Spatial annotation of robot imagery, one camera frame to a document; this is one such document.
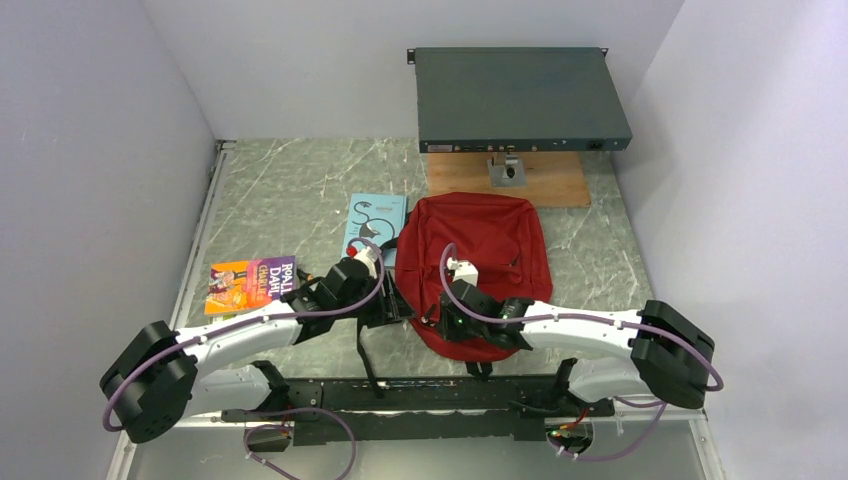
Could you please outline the light blue cat notebook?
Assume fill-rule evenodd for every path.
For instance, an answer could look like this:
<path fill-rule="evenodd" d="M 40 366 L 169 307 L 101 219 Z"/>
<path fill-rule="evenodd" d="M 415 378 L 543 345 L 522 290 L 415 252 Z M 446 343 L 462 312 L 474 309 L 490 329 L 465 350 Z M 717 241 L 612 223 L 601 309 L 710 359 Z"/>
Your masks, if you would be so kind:
<path fill-rule="evenodd" d="M 377 245 L 388 268 L 395 266 L 396 250 L 385 246 L 398 238 L 405 226 L 407 198 L 402 195 L 354 193 L 350 199 L 341 249 L 343 257 L 352 256 L 365 245 L 364 238 Z"/>

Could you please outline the red fabric backpack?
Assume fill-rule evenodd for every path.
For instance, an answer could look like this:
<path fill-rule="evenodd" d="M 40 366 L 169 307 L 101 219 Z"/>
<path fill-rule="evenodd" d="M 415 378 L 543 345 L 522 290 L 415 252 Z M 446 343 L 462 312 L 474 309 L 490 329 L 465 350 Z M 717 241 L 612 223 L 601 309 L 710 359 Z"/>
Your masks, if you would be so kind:
<path fill-rule="evenodd" d="M 431 351 L 465 363 L 469 374 L 485 379 L 494 363 L 517 350 L 479 339 L 449 342 L 436 331 L 443 292 L 440 275 L 445 270 L 440 257 L 448 244 L 476 266 L 478 288 L 498 301 L 511 297 L 548 301 L 553 285 L 543 228 L 536 208 L 526 199 L 453 192 L 420 199 L 407 211 L 398 238 L 385 243 L 396 250 L 391 268 L 396 285 L 416 312 L 409 325 Z"/>

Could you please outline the Roald Dahl Charlie book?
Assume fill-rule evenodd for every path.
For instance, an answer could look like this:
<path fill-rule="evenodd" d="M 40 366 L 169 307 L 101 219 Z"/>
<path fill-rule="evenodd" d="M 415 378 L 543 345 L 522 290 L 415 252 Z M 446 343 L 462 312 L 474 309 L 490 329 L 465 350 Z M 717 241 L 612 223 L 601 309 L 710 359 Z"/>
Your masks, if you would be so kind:
<path fill-rule="evenodd" d="M 240 314 L 269 305 L 297 287 L 294 256 L 215 263 L 210 268 L 204 314 Z"/>

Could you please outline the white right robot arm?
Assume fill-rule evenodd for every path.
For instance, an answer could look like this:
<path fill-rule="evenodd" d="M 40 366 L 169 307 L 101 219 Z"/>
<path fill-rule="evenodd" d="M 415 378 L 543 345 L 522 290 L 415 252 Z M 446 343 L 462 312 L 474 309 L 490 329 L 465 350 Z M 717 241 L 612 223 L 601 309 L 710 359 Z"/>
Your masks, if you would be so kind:
<path fill-rule="evenodd" d="M 472 340 L 500 350 L 565 349 L 584 353 L 551 388 L 557 411 L 574 415 L 589 403 L 651 394 L 667 404 L 700 409 L 723 383 L 711 364 L 713 339 L 669 304 L 591 311 L 529 298 L 498 301 L 466 281 L 440 295 L 440 337 L 450 346 Z"/>

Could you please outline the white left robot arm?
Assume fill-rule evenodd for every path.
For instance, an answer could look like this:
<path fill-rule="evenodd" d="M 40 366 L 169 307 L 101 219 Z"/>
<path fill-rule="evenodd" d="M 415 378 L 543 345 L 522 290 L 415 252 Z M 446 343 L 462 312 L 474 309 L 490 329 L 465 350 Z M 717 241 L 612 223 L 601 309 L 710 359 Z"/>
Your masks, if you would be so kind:
<path fill-rule="evenodd" d="M 288 402 L 283 376 L 269 362 L 240 369 L 234 363 L 302 344 L 328 333 L 339 320 L 375 328 L 414 316 L 382 259 L 363 254 L 216 325 L 174 330 L 164 321 L 150 323 L 99 381 L 107 400 L 102 426 L 140 444 L 186 417 L 216 410 L 242 409 L 275 419 Z"/>

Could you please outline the wooden board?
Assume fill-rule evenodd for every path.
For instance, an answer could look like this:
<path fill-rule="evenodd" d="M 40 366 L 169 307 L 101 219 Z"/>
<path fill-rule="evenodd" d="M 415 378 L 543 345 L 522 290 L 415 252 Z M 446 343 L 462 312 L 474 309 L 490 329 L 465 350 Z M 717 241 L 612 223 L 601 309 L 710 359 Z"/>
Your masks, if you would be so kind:
<path fill-rule="evenodd" d="M 591 205 L 588 184 L 575 152 L 430 153 L 426 160 L 431 195 L 499 194 L 526 199 L 536 207 Z"/>

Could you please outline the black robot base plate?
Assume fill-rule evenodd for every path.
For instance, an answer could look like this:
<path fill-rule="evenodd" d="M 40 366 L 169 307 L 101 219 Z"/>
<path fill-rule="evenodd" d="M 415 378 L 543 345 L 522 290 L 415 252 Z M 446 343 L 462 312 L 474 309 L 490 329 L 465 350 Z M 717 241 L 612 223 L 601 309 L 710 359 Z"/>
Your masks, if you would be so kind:
<path fill-rule="evenodd" d="M 559 420 L 609 417 L 602 400 L 582 405 L 552 375 L 388 378 L 376 396 L 364 379 L 291 379 L 278 419 L 297 446 L 360 441 L 508 437 L 541 441 Z"/>

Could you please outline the dark rack-mount network switch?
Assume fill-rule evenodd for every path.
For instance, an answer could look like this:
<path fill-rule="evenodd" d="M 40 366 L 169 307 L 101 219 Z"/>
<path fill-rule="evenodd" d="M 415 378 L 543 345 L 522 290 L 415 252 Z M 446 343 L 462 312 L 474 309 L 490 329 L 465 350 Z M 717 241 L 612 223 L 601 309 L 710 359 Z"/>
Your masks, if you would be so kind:
<path fill-rule="evenodd" d="M 601 47 L 418 47 L 423 153 L 622 151 L 633 134 Z"/>

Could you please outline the aluminium rail frame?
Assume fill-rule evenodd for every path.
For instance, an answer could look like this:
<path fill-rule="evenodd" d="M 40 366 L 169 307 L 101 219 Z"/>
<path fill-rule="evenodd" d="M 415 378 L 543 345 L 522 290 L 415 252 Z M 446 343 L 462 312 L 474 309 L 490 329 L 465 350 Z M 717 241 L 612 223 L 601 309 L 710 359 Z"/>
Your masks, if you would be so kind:
<path fill-rule="evenodd" d="M 612 158 L 583 153 L 591 203 L 539 215 L 554 279 L 553 298 L 589 309 L 642 306 L 653 290 L 625 212 Z M 343 240 L 350 197 L 429 192 L 428 162 L 412 138 L 227 141 L 212 172 L 202 237 L 173 324 L 205 326 L 201 289 L 219 261 L 292 254 L 324 272 Z"/>

